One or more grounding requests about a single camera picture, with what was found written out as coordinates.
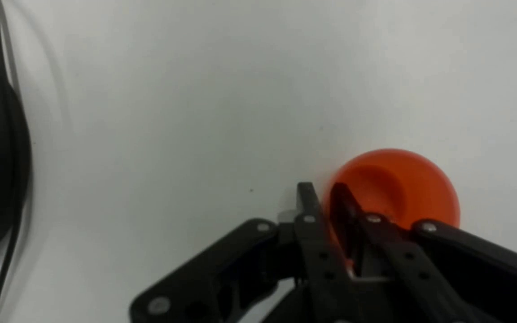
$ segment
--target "orange ball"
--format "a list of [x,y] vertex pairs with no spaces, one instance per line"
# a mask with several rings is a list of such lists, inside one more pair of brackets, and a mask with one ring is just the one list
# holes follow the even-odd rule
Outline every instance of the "orange ball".
[[344,183],[364,211],[382,213],[407,229],[419,219],[459,224],[459,204],[448,177],[432,161],[409,150],[360,154],[339,168],[333,183]]

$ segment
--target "screw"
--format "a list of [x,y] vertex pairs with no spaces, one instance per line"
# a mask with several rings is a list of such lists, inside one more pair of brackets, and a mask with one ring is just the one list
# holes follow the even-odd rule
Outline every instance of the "screw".
[[304,215],[303,220],[304,222],[315,222],[313,215]]
[[269,226],[267,222],[258,222],[256,229],[258,229],[258,231],[269,231],[270,226]]
[[367,215],[365,220],[367,222],[382,222],[382,219],[378,215]]
[[150,315],[163,315],[170,310],[170,299],[164,296],[152,298],[146,306]]
[[437,228],[436,228],[434,222],[423,222],[423,224],[421,224],[421,229],[423,229],[423,231],[428,231],[428,233],[437,231]]

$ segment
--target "black metal bracket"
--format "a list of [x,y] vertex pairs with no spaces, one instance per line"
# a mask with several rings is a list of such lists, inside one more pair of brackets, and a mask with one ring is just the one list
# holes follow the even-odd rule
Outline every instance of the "black metal bracket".
[[405,231],[335,184],[321,213],[297,184],[292,222],[247,220],[130,305],[132,323],[231,323],[283,278],[265,323],[517,323],[517,253],[436,220]]

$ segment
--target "black cable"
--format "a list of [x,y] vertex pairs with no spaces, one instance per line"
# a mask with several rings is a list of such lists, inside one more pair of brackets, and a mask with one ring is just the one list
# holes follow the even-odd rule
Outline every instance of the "black cable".
[[[6,114],[8,114],[8,129],[10,129],[10,136],[14,138],[15,134],[15,129],[14,129],[14,118],[15,118],[15,113],[21,113],[21,111],[12,111],[12,104],[10,104],[10,93],[6,91],[6,64],[5,64],[5,53],[3,53],[3,41],[1,41],[3,34],[1,34],[1,16],[0,16],[0,84],[1,84],[1,95],[3,95],[3,100],[5,100],[5,109],[6,109]],[[19,145],[15,143],[15,138],[12,140],[12,150],[14,150],[14,158],[17,156],[17,149]],[[6,242],[6,251],[5,251],[5,256],[3,256],[3,262],[1,262],[1,269],[0,269],[0,298],[1,298],[1,292],[3,292],[3,287],[5,287],[5,280],[6,280],[6,272],[8,272],[8,267],[10,267],[10,262],[12,262],[12,254],[14,254],[14,249],[15,249],[15,244],[17,244],[17,237],[19,237],[19,231],[21,231],[21,217],[23,217],[23,195],[21,195],[21,183],[19,183],[19,170],[17,170],[17,161],[14,159],[12,163],[12,184],[14,184],[14,190],[12,190],[12,224],[10,224],[10,233],[8,233],[8,242]]]

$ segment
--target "white wall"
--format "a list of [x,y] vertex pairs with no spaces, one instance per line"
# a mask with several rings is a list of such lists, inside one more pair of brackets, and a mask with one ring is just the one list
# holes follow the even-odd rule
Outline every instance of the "white wall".
[[517,1],[6,0],[33,199],[0,321],[127,321],[249,217],[383,145],[517,249]]

